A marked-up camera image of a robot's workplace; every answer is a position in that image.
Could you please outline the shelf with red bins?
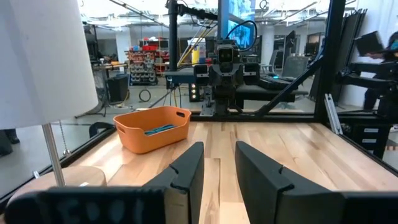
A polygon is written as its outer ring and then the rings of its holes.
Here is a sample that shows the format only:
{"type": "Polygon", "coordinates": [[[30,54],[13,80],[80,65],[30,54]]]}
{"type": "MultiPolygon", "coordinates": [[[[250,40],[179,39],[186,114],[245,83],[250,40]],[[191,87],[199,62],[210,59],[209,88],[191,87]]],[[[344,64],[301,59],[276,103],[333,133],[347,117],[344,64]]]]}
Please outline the shelf with red bins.
{"type": "Polygon", "coordinates": [[[169,69],[169,40],[163,37],[139,39],[125,51],[129,86],[157,85],[169,69]]]}

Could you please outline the person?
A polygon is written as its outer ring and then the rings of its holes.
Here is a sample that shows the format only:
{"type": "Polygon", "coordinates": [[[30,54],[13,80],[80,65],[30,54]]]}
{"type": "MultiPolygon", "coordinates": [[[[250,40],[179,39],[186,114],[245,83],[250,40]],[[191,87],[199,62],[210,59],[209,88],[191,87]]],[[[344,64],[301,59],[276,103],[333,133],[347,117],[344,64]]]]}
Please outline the person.
{"type": "MultiPolygon", "coordinates": [[[[395,31],[389,38],[386,50],[397,50],[398,49],[398,31],[395,31]]],[[[384,62],[392,62],[398,60],[398,52],[386,52],[386,53],[373,53],[366,54],[367,57],[371,57],[372,59],[383,59],[384,62]]],[[[378,79],[386,79],[387,75],[383,73],[377,73],[373,78],[378,79]]],[[[376,104],[376,100],[379,97],[379,93],[376,89],[367,89],[364,94],[364,110],[372,110],[374,105],[376,104]]]]}

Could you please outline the black aluminium rig frame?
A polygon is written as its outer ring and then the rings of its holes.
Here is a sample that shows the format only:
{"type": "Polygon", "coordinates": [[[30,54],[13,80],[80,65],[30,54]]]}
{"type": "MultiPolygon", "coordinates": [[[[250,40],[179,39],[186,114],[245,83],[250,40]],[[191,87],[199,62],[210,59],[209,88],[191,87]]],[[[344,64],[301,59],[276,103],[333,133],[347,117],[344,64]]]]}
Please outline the black aluminium rig frame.
{"type": "MultiPolygon", "coordinates": [[[[171,46],[175,47],[177,42],[177,14],[192,14],[194,16],[203,16],[203,18],[209,19],[210,17],[215,17],[218,19],[218,22],[221,21],[221,25],[223,25],[223,19],[226,20],[226,11],[227,10],[227,3],[226,0],[218,0],[218,16],[210,15],[210,12],[204,12],[201,9],[194,9],[189,8],[188,6],[182,5],[177,6],[177,0],[167,0],[165,3],[166,8],[169,10],[168,13],[171,14],[170,16],[170,26],[171,26],[171,34],[170,40],[172,41],[171,46]]],[[[257,112],[259,115],[257,117],[242,117],[243,115],[231,115],[230,117],[222,117],[218,118],[199,118],[199,116],[194,115],[192,117],[192,121],[202,121],[210,123],[211,121],[222,121],[222,122],[276,122],[276,123],[321,123],[322,125],[326,125],[326,109],[321,109],[321,106],[326,106],[325,103],[320,102],[321,93],[326,93],[327,91],[331,90],[330,86],[326,84],[332,82],[332,78],[336,78],[336,73],[332,74],[332,67],[336,65],[336,58],[338,56],[337,47],[340,46],[340,43],[337,40],[333,40],[337,38],[338,32],[342,31],[340,26],[343,23],[342,15],[343,15],[343,1],[344,0],[330,0],[329,9],[326,11],[329,14],[329,17],[332,18],[327,20],[326,23],[326,53],[320,52],[317,56],[316,60],[310,64],[308,71],[304,71],[301,76],[299,76],[296,81],[293,81],[293,84],[290,84],[288,87],[282,90],[281,93],[276,95],[270,103],[264,105],[259,109],[257,112]],[[317,90],[317,102],[315,104],[315,112],[313,114],[288,114],[288,113],[271,113],[268,114],[273,107],[276,106],[277,103],[280,103],[283,98],[287,97],[288,93],[293,92],[293,87],[298,87],[299,82],[304,81],[305,78],[308,78],[306,75],[310,75],[317,70],[321,71],[319,74],[319,87],[317,90]]],[[[388,120],[387,118],[377,117],[376,115],[371,114],[363,114],[361,115],[360,112],[347,112],[347,113],[338,113],[338,116],[344,122],[348,123],[367,123],[367,124],[387,124],[391,121],[393,123],[393,119],[388,120]]],[[[370,171],[376,171],[376,168],[383,168],[386,172],[391,173],[392,175],[398,177],[398,170],[390,166],[389,164],[385,163],[380,159],[378,156],[379,154],[370,154],[366,152],[366,150],[357,145],[354,141],[349,139],[348,137],[344,136],[343,134],[338,134],[343,140],[347,142],[347,144],[352,145],[352,147],[356,148],[358,151],[364,154],[364,156],[368,157],[370,160],[374,161],[374,163],[378,164],[375,165],[375,168],[371,168],[368,166],[365,171],[365,174],[370,174],[370,171]]],[[[94,152],[94,148],[97,146],[105,146],[105,143],[110,142],[111,137],[116,137],[116,128],[114,126],[105,128],[104,131],[95,134],[88,142],[84,143],[84,145],[78,147],[74,151],[72,151],[72,155],[69,157],[63,157],[60,161],[60,166],[62,168],[67,168],[68,166],[72,165],[73,162],[78,162],[79,159],[82,159],[83,156],[88,156],[89,152],[94,152]]],[[[23,190],[22,187],[27,187],[27,184],[33,181],[33,177],[28,179],[27,182],[24,182],[22,185],[18,186],[18,188],[11,191],[8,195],[3,196],[0,198],[0,213],[4,213],[5,207],[7,203],[11,202],[11,199],[17,197],[18,190],[23,190]]]]}

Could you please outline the orange plastic bin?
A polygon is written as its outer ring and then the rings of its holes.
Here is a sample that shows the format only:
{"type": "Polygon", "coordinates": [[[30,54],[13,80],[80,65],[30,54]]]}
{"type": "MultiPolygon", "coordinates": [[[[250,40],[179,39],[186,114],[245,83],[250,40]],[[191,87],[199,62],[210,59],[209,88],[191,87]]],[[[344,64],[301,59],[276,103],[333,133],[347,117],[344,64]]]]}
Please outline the orange plastic bin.
{"type": "Polygon", "coordinates": [[[160,106],[113,118],[122,145],[135,154],[145,154],[186,139],[192,112],[160,106]]]}

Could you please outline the black drawer unit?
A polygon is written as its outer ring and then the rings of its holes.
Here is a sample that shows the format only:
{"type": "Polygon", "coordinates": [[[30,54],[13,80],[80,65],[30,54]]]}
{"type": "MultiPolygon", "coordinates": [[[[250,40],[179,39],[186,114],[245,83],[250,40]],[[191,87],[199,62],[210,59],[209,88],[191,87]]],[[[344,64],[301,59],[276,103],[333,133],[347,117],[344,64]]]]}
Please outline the black drawer unit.
{"type": "Polygon", "coordinates": [[[351,139],[382,159],[390,130],[390,124],[356,124],[352,128],[351,139]]]}

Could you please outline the silver aluminium bracket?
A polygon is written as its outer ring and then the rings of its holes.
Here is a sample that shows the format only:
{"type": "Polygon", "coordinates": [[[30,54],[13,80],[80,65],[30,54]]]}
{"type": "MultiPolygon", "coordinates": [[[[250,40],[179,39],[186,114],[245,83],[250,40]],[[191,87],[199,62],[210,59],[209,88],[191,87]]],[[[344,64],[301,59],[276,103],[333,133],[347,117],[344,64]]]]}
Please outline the silver aluminium bracket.
{"type": "Polygon", "coordinates": [[[330,93],[325,93],[324,102],[331,130],[337,135],[343,134],[338,113],[336,112],[335,104],[330,93]]]}

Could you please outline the blue screen panel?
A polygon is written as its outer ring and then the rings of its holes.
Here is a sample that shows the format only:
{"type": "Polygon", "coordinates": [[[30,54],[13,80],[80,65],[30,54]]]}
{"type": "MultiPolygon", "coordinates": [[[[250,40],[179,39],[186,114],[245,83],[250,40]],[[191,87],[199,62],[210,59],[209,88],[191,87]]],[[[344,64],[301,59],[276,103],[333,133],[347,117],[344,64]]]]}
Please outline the blue screen panel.
{"type": "Polygon", "coordinates": [[[254,42],[254,25],[244,21],[254,20],[256,0],[218,0],[218,34],[224,39],[228,33],[229,39],[236,41],[240,49],[248,48],[254,42]]]}

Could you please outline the grey office chair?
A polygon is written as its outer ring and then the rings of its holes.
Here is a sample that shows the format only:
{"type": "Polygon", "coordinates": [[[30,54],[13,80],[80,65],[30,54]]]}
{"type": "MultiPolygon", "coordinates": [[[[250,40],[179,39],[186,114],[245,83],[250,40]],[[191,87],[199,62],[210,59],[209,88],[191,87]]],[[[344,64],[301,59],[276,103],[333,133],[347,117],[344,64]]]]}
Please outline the grey office chair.
{"type": "Polygon", "coordinates": [[[307,69],[308,62],[309,58],[304,56],[287,57],[281,77],[297,78],[307,69]]]}

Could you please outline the black laptop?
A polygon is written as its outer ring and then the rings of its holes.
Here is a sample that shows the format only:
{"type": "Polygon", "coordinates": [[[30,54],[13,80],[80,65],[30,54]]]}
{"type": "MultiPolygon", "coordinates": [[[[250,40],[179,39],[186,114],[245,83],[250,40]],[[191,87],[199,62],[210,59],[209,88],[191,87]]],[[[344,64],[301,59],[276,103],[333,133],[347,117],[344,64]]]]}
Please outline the black laptop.
{"type": "Polygon", "coordinates": [[[367,54],[375,54],[384,49],[378,31],[370,32],[357,37],[355,38],[354,42],[359,56],[361,57],[364,57],[367,54]]]}

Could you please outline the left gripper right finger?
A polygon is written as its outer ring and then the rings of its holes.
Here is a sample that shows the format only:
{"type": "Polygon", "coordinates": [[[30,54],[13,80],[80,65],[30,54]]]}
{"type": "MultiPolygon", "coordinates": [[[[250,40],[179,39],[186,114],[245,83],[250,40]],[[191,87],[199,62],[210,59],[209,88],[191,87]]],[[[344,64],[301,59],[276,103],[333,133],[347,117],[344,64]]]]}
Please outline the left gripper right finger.
{"type": "Polygon", "coordinates": [[[235,163],[251,224],[398,224],[398,192],[329,190],[244,141],[235,163]]]}

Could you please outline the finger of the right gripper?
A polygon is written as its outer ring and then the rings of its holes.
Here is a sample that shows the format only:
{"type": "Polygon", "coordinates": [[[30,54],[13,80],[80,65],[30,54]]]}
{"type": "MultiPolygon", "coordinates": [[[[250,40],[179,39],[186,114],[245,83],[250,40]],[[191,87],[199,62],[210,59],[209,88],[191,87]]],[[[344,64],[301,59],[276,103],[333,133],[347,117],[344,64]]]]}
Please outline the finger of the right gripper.
{"type": "Polygon", "coordinates": [[[199,64],[194,67],[195,83],[198,86],[206,86],[209,82],[208,66],[199,64]]]}
{"type": "Polygon", "coordinates": [[[244,64],[244,81],[247,85],[256,85],[260,78],[260,65],[258,63],[244,64]]]}

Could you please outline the black speaker box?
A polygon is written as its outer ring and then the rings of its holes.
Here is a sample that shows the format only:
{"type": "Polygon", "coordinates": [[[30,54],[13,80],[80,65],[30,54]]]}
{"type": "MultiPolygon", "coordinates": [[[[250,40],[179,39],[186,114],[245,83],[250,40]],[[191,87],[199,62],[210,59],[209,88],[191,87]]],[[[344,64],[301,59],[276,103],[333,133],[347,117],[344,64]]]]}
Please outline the black speaker box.
{"type": "Polygon", "coordinates": [[[108,87],[109,101],[111,103],[122,102],[126,99],[128,92],[128,76],[117,74],[106,81],[108,87]]]}

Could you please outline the white shade wooden base lamp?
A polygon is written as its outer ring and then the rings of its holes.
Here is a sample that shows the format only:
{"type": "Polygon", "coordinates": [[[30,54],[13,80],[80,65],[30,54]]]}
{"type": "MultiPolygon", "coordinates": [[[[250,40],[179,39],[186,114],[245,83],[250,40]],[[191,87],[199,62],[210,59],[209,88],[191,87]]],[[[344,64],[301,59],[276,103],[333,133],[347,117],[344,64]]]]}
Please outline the white shade wooden base lamp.
{"type": "Polygon", "coordinates": [[[41,126],[66,185],[52,122],[98,104],[77,0],[0,0],[0,130],[41,126]]]}

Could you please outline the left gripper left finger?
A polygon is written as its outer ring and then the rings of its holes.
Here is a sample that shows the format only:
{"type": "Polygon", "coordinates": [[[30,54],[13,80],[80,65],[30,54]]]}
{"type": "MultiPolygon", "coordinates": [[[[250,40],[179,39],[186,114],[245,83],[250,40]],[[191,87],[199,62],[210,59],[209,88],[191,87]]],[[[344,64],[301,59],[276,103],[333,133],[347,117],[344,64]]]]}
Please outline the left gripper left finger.
{"type": "Polygon", "coordinates": [[[22,194],[6,224],[198,224],[204,144],[196,142],[146,184],[51,187],[22,194]]]}

